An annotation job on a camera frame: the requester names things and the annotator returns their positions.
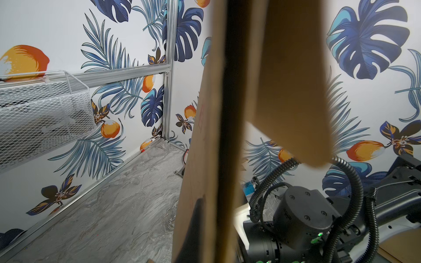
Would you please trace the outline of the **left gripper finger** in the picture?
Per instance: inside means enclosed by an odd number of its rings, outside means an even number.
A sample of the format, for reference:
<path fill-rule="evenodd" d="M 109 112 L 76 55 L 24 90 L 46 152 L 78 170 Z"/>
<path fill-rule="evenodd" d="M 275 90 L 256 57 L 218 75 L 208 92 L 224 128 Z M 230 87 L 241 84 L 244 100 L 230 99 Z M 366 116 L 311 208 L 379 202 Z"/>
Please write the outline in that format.
<path fill-rule="evenodd" d="M 175 263 L 199 263 L 201 261 L 202 227 L 204 225 L 203 210 L 204 200 L 199 198 L 194 207 L 189 228 L 180 252 L 175 258 Z"/>

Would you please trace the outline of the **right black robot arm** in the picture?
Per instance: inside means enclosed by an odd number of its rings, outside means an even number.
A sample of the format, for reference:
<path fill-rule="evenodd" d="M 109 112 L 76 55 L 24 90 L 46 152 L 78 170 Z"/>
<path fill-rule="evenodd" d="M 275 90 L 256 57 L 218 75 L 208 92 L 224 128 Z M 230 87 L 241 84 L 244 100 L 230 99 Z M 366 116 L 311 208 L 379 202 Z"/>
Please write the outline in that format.
<path fill-rule="evenodd" d="M 334 157 L 332 196 L 280 182 L 294 158 L 246 188 L 235 219 L 238 263 L 371 263 L 379 245 L 421 226 L 421 163 L 405 154 L 387 172 Z"/>

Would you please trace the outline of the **white mesh wall basket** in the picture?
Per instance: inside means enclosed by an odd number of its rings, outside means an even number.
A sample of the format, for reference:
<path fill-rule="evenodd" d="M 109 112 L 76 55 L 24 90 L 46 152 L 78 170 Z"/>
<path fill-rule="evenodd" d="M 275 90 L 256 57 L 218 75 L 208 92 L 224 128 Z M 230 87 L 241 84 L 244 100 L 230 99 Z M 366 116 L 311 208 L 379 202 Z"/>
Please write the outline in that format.
<path fill-rule="evenodd" d="M 1 76 L 1 172 L 96 128 L 89 87 L 66 71 Z"/>

